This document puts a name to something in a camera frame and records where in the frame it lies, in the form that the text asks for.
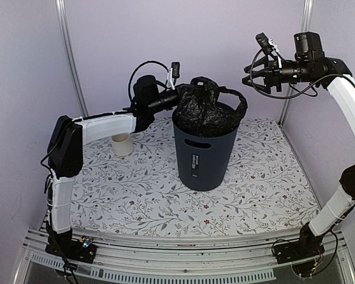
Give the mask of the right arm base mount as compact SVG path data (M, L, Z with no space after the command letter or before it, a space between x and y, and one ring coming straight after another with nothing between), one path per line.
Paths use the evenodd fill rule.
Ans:
M271 251L278 264L295 262L323 254L325 249L322 240L322 237L297 241L278 239L273 243Z

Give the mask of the black plastic trash bag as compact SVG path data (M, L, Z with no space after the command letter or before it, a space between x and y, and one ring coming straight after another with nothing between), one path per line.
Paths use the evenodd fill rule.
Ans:
M213 80L199 76L189 84L176 87L179 102L173 111L174 124L184 133L203 138L215 138L234 131L247 112L247 100L237 90L218 86ZM220 94L238 98L233 109L218 102Z

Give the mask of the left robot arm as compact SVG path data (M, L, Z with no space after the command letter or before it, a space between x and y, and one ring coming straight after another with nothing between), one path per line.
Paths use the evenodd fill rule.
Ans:
M49 218L46 224L50 244L64 257L76 252L70 224L70 204L75 179L83 167L83 147L112 135L140 133L153 123L156 113L170 110L180 100L180 86L169 79L165 90L151 90L162 83L148 75L135 92L131 105L118 112L91 117L70 118L63 115L54 127L47 153L40 164L49 174L45 182Z

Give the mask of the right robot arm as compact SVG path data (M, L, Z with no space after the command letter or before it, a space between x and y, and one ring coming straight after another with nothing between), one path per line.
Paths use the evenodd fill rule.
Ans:
M319 32L325 52L344 60L355 75L355 32L340 28L315 32ZM277 213L271 213L277 221L272 224L279 229L299 228L330 200L341 172L355 164L355 139L341 108L324 90L316 98L293 99L284 132L303 169L283 166L285 173L273 173L281 162L266 172L276 180L275 184L267 182L277 193L272 199ZM261 182L261 175L257 179L260 181L251 183L266 183ZM355 247L355 212L340 228L348 246Z

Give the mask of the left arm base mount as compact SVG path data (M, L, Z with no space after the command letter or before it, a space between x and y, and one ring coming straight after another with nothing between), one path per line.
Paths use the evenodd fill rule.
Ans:
M82 236L78 240L73 240L69 232L54 237L49 236L45 248L48 254L89 264L93 263L96 250L97 246L94 245L93 238Z

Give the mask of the dark grey trash bin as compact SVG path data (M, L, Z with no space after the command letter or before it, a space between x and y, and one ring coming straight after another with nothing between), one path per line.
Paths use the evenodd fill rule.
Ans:
M175 119L175 137L178 176L191 190L211 191L224 179L238 128L213 138L190 135L181 130Z

